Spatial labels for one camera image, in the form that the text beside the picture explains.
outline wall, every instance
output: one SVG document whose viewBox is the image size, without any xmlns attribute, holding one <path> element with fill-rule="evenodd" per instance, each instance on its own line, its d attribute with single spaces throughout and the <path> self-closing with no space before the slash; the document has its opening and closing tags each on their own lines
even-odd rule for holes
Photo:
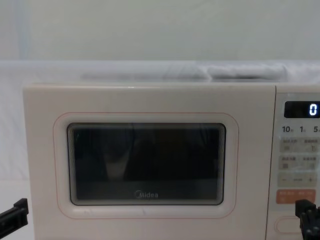
<svg viewBox="0 0 320 240">
<path fill-rule="evenodd" d="M 26 0 L 24 9 L 27 59 L 320 59 L 319 0 Z"/>
</svg>

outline digital display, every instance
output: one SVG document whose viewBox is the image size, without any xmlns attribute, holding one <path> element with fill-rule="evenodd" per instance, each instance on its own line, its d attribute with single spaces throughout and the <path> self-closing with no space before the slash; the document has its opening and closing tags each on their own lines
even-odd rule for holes
<svg viewBox="0 0 320 240">
<path fill-rule="evenodd" d="M 284 117 L 287 119 L 320 118 L 320 101 L 287 101 L 284 105 Z"/>
</svg>

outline control panel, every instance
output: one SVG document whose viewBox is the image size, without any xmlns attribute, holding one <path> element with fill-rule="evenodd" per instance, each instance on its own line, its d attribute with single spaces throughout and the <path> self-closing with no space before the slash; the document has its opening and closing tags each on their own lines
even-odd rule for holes
<svg viewBox="0 0 320 240">
<path fill-rule="evenodd" d="M 268 228 L 278 234 L 301 234 L 296 200 L 320 199 L 319 100 L 319 93 L 276 95 L 268 209 L 273 226 Z"/>
</svg>

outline midea logo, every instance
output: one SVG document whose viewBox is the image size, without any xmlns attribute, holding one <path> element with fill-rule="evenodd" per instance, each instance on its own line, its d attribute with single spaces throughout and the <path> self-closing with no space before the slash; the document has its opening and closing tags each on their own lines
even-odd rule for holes
<svg viewBox="0 0 320 240">
<path fill-rule="evenodd" d="M 141 190 L 135 191 L 134 196 L 136 199 L 157 199 L 159 197 L 156 192 L 145 192 Z"/>
</svg>

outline orange button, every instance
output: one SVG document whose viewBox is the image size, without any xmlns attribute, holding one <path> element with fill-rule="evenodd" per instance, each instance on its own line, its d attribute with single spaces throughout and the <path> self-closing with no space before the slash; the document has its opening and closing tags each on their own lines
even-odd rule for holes
<svg viewBox="0 0 320 240">
<path fill-rule="evenodd" d="M 307 199 L 314 203 L 316 190 L 314 189 L 280 189 L 276 192 L 277 204 L 295 204 L 296 200 Z"/>
</svg>

